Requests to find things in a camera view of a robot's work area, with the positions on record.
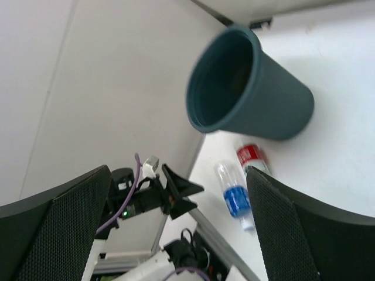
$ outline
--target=blue bottle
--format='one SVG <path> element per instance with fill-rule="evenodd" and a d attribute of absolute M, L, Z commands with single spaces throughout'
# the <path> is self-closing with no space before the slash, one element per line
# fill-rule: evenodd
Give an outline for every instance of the blue bottle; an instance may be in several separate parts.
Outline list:
<path fill-rule="evenodd" d="M 229 213 L 239 220 L 243 230 L 253 229 L 250 201 L 240 167 L 232 162 L 220 162 L 215 165 L 215 172 Z"/>

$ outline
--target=red and white can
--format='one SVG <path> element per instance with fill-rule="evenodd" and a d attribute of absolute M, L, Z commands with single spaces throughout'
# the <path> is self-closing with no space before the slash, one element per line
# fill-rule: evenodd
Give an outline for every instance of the red and white can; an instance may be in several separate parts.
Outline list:
<path fill-rule="evenodd" d="M 237 150 L 237 157 L 245 174 L 247 174 L 249 166 L 255 167 L 266 174 L 271 174 L 265 163 L 263 154 L 257 145 L 249 144 L 241 146 Z"/>

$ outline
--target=white table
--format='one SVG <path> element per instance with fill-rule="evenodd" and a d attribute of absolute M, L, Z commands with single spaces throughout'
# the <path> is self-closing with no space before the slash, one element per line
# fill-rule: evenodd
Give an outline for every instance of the white table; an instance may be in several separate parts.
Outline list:
<path fill-rule="evenodd" d="M 312 90 L 315 112 L 291 140 L 249 138 L 264 149 L 279 181 L 373 217 L 374 30 L 375 2 L 361 2 L 279 16 L 271 30 L 257 32 L 265 52 Z M 223 159 L 238 163 L 234 143 L 240 137 L 225 132 L 206 136 L 190 177 L 206 191 L 192 200 L 259 279 L 267 280 L 257 234 L 243 232 L 231 218 L 213 170 Z M 194 227 L 188 216 L 168 222 L 162 242 L 186 225 Z"/>

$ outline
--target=wire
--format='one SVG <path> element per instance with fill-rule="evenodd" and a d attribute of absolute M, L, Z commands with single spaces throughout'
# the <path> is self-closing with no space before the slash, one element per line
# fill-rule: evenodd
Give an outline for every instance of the wire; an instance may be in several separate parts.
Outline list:
<path fill-rule="evenodd" d="M 162 281 L 167 281 L 174 274 L 177 274 L 177 273 L 180 273 L 180 272 L 183 272 L 183 271 L 186 271 L 186 270 L 189 271 L 189 272 L 195 272 L 195 273 L 197 273 L 205 281 L 210 281 L 210 278 L 208 277 L 207 274 L 205 274 L 202 270 L 200 270 L 198 268 L 193 268 L 193 267 L 181 267 L 181 268 L 177 268 L 176 270 L 172 271 L 170 274 L 168 274 L 167 276 L 165 276 L 165 278 L 162 279 Z"/>
<path fill-rule="evenodd" d="M 139 174 L 141 172 L 141 167 L 142 167 L 142 164 L 141 164 L 141 161 L 139 159 L 138 153 L 136 153 L 134 157 L 135 157 L 135 161 L 137 163 L 137 171 L 135 172 L 135 179 L 134 179 L 133 185 L 130 188 L 129 194 L 127 195 L 127 197 L 126 197 L 125 201 L 123 202 L 123 204 L 121 205 L 120 209 L 118 209 L 117 213 L 115 213 L 108 221 L 106 221 L 102 226 L 100 226 L 96 230 L 96 235 L 99 234 L 104 229 L 106 229 L 107 226 L 109 226 L 112 222 L 114 222 L 122 214 L 122 212 L 127 207 L 128 203 L 130 201 L 130 198 L 133 196 L 135 188 L 138 184 Z"/>

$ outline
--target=bottle cap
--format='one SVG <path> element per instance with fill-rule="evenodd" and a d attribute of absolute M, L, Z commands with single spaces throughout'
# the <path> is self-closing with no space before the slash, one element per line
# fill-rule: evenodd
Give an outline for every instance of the bottle cap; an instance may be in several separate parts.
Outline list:
<path fill-rule="evenodd" d="M 245 231 L 251 231 L 255 228 L 253 220 L 251 219 L 251 215 L 240 217 L 240 224 L 242 226 L 242 229 Z"/>

